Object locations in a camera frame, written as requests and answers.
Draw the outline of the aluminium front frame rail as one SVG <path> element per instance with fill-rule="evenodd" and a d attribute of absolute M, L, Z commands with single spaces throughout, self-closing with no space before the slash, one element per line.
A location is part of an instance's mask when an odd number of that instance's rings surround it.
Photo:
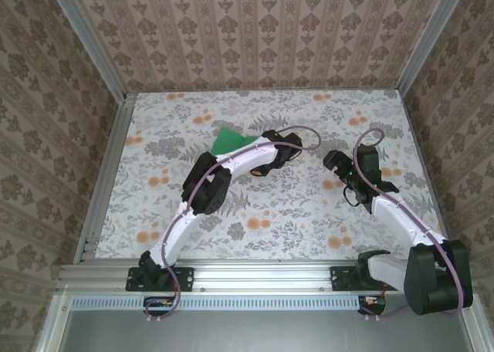
<path fill-rule="evenodd" d="M 190 296 L 331 294 L 330 269 L 353 260 L 182 260 L 177 267 L 194 271 Z M 57 294 L 130 295 L 125 290 L 136 259 L 89 259 L 61 268 Z"/>

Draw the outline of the green square paper sheet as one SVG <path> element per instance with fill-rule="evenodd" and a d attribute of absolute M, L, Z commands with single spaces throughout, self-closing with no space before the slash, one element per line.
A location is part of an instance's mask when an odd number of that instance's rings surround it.
<path fill-rule="evenodd" d="M 242 136 L 238 132 L 222 128 L 211 147 L 210 153 L 215 156 L 228 154 L 251 144 L 258 138 L 258 136 Z"/>

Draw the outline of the grey metal sheet panel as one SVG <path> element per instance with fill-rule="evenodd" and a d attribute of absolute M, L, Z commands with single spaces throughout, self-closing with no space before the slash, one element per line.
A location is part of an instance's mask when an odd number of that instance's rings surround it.
<path fill-rule="evenodd" d="M 61 352 L 473 352 L 460 319 L 337 311 L 75 312 Z"/>

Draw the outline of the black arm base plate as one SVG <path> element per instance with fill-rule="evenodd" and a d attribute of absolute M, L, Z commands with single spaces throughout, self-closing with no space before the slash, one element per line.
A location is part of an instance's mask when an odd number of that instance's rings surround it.
<path fill-rule="evenodd" d="M 392 286 L 371 278 L 366 270 L 356 266 L 332 266 L 330 275 L 333 291 L 394 290 Z"/>
<path fill-rule="evenodd" d="M 181 291 L 191 292 L 194 283 L 194 269 L 192 267 L 177 267 L 174 269 Z M 141 267 L 132 267 L 127 274 L 125 290 L 128 292 L 173 292 L 175 289 L 172 275 L 158 267 L 147 270 Z"/>

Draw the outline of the aluminium table side rail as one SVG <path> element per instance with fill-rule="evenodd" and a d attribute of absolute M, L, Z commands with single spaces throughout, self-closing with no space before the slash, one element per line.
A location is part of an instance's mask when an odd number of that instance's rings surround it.
<path fill-rule="evenodd" d="M 73 263 L 75 265 L 95 258 L 136 100 L 137 93 L 128 93 L 124 102 L 117 108 L 100 165 L 100 172 L 74 255 Z"/>
<path fill-rule="evenodd" d="M 428 186 L 429 193 L 431 195 L 431 201 L 432 201 L 435 213 L 436 213 L 436 217 L 438 219 L 438 228 L 440 229 L 440 232 L 443 234 L 443 236 L 448 239 L 449 238 L 448 230 L 445 226 L 445 222 L 444 222 L 444 219 L 442 217 L 442 212 L 441 212 L 441 209 L 440 209 L 439 204 L 438 204 L 438 199 L 436 198 L 435 190 L 434 190 L 434 187 L 432 185 L 432 182 L 431 182 L 431 179 L 430 179 L 430 176 L 428 173 L 428 169 L 427 169 L 427 166 L 426 166 L 426 163 L 424 160 L 424 156 L 423 156 L 423 153 L 422 153 L 421 148 L 420 148 L 420 143 L 418 142 L 418 137 L 417 137 L 417 134 L 415 132 L 415 128 L 413 126 L 413 123 L 411 121 L 411 116 L 408 112 L 408 108 L 406 107 L 406 104 L 404 101 L 404 96 L 401 94 L 401 92 L 399 90 L 396 90 L 396 92 L 398 94 L 398 98 L 401 101 L 401 105 L 402 105 L 402 108 L 404 110 L 404 114 L 407 118 L 408 125 L 409 125 L 410 132 L 411 132 L 411 136 L 413 138 L 414 145 L 415 145 L 416 151 L 418 153 L 418 158 L 419 158 L 419 161 L 420 161 L 420 164 L 422 167 L 422 171 L 424 172 L 424 178 L 425 178 L 426 184 Z"/>

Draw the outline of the aluminium lower frame bar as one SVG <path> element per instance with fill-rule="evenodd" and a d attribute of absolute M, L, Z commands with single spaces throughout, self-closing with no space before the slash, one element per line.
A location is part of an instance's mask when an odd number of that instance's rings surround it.
<path fill-rule="evenodd" d="M 473 352 L 492 352 L 492 334 L 478 294 L 473 295 L 472 305 L 462 310 L 461 318 Z"/>
<path fill-rule="evenodd" d="M 52 298 L 35 352 L 59 352 L 72 303 L 71 295 Z"/>

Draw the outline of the aluminium frame corner post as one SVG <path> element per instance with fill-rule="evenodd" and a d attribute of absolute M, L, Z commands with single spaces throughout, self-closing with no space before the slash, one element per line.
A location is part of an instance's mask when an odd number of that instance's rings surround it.
<path fill-rule="evenodd" d="M 411 85 L 425 64 L 425 60 L 431 53 L 435 43 L 438 41 L 445 25 L 455 10 L 460 0 L 438 0 L 437 5 L 430 19 L 425 25 L 416 46 L 414 47 L 410 58 L 400 75 L 395 89 L 401 97 L 404 97 L 410 90 Z"/>
<path fill-rule="evenodd" d="M 127 91 L 114 69 L 110 55 L 106 53 L 88 15 L 77 0 L 56 0 L 68 18 L 74 32 L 78 35 L 93 64 L 100 73 L 108 90 L 118 105 L 125 102 Z"/>

